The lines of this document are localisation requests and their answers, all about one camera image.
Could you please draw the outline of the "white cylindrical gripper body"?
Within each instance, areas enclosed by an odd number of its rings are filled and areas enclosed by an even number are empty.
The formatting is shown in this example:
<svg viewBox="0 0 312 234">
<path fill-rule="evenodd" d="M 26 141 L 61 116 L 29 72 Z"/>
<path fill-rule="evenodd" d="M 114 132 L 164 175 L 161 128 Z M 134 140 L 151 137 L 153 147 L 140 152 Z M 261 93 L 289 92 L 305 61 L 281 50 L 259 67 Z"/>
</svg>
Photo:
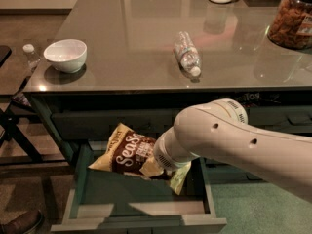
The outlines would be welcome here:
<svg viewBox="0 0 312 234">
<path fill-rule="evenodd" d="M 160 135 L 156 140 L 153 153 L 157 163 L 168 171 L 176 171 L 198 158 L 198 155 L 181 146 L 174 128 L 169 128 Z"/>
</svg>

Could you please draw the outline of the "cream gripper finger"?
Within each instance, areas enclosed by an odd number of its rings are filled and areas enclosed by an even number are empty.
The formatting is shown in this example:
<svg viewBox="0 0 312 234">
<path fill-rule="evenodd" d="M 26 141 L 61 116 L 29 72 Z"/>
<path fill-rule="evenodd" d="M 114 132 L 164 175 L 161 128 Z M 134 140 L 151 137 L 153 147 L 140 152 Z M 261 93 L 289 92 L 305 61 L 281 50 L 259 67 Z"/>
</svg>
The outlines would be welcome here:
<svg viewBox="0 0 312 234">
<path fill-rule="evenodd" d="M 139 170 L 146 177 L 160 176 L 164 169 L 157 163 L 154 157 L 149 157 Z"/>
</svg>

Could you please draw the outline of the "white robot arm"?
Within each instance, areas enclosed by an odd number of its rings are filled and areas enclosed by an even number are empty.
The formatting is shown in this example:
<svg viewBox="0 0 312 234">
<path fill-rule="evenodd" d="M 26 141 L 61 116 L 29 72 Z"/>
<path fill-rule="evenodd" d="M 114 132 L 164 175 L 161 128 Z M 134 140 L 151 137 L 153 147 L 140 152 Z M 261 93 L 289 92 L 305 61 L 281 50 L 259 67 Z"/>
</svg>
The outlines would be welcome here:
<svg viewBox="0 0 312 234">
<path fill-rule="evenodd" d="M 235 166 L 312 202 L 312 138 L 253 127 L 244 107 L 233 99 L 180 111 L 140 171 L 158 176 L 198 157 Z"/>
</svg>

